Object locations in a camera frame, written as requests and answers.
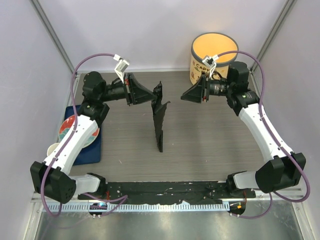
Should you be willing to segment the black trash bag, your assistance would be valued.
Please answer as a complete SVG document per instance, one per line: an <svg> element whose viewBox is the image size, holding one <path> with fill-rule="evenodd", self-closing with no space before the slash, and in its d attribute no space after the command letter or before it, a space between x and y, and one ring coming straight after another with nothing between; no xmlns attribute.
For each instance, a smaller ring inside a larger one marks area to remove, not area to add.
<svg viewBox="0 0 320 240"><path fill-rule="evenodd" d="M151 108L152 108L152 117L154 123L154 132L155 132L155 139L157 148L160 153L163 152L163 122L164 117L167 110L167 105L170 101L165 102L162 104L163 100L163 84L160 81L156 87L153 89L153 94L155 95L155 99L151 101Z"/></svg>

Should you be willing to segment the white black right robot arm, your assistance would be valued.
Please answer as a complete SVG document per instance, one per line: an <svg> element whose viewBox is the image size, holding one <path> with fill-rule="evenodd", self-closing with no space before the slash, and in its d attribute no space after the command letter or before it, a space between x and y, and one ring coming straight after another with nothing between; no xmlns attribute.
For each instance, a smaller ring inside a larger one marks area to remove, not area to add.
<svg viewBox="0 0 320 240"><path fill-rule="evenodd" d="M180 97L183 101L201 103L210 96L225 96L228 106L247 126L262 153L264 165L256 171L232 173L227 177L226 193L233 198L244 189L259 189L271 193L298 185L306 158L295 153L279 136L269 121L258 95L249 89L249 69L244 62L235 61L227 76L211 79L202 72L194 86Z"/></svg>

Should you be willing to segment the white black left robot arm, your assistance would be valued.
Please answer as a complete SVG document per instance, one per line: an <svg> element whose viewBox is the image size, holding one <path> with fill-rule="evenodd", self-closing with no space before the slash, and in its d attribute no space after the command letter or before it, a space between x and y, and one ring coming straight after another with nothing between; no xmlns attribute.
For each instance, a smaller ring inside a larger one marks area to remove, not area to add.
<svg viewBox="0 0 320 240"><path fill-rule="evenodd" d="M97 71L84 77L82 104L75 120L55 150L43 162L35 161L30 173L35 191L41 198L51 198L61 204L68 203L74 195L89 193L100 200L107 192L106 179L94 173L70 176L71 168L85 143L101 127L110 108L109 101L125 99L128 105L138 105L156 100L154 93L141 85L133 73L124 79L107 84Z"/></svg>

